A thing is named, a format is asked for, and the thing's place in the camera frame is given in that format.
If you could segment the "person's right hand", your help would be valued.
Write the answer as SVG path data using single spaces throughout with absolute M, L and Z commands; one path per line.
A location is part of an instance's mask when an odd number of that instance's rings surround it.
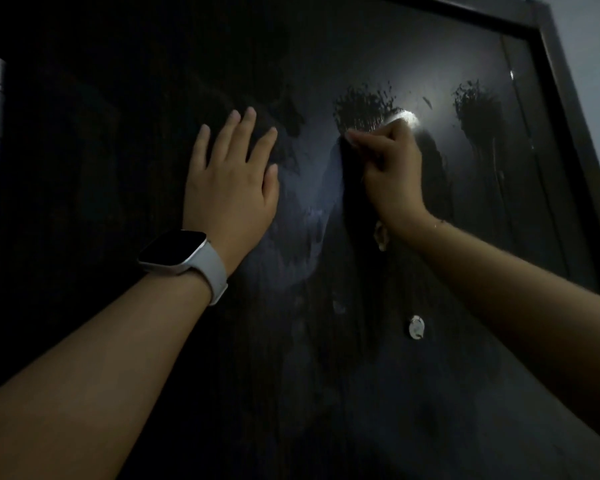
M 400 172 L 363 172 L 362 181 L 385 227 L 400 239 L 415 242 L 431 217 L 422 195 L 422 154 L 415 137 L 400 138 Z

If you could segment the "person's left hand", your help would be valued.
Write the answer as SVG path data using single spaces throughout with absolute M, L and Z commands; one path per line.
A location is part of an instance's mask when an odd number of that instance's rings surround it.
M 276 215 L 264 208 L 262 186 L 278 131 L 268 129 L 248 150 L 246 163 L 231 168 L 229 116 L 207 151 L 206 169 L 191 170 L 189 162 L 182 229 L 206 233 L 231 276 Z

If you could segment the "white cleaning cloth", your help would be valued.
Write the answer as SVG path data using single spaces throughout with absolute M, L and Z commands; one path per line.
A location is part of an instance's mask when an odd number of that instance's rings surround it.
M 382 136 L 397 140 L 405 134 L 419 135 L 422 132 L 422 124 L 415 113 L 400 109 L 385 117 L 376 131 Z

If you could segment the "person's left forearm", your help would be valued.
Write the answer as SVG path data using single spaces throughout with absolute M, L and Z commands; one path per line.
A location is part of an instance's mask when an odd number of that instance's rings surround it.
M 0 386 L 0 480 L 112 480 L 211 301 L 147 275 Z

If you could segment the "person's right forearm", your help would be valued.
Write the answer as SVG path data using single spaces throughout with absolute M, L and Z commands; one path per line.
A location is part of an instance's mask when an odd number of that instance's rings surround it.
M 600 295 L 425 210 L 396 234 L 574 415 L 600 435 Z

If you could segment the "dark glossy door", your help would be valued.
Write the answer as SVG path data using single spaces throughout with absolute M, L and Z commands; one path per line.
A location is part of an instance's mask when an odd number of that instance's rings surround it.
M 202 123 L 278 129 L 274 223 L 120 478 L 600 480 L 600 437 L 413 251 L 379 251 L 340 151 L 415 113 L 431 213 L 600 292 L 526 39 L 386 0 L 0 0 L 0 58 L 0 385 L 140 279 Z

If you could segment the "white smartwatch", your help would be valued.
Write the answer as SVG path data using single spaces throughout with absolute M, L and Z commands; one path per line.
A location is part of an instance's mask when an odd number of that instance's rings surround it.
M 203 232 L 167 231 L 138 254 L 137 262 L 150 273 L 181 275 L 197 272 L 211 290 L 210 306 L 215 306 L 228 288 L 224 263 Z

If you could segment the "dark metal door frame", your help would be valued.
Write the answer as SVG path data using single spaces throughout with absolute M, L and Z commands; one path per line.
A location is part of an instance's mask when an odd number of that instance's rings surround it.
M 558 146 L 566 160 L 567 177 L 600 279 L 600 162 L 551 7 L 540 0 L 386 1 L 457 18 L 528 41 L 541 90 L 553 104 L 549 110 L 550 121 L 567 140 Z

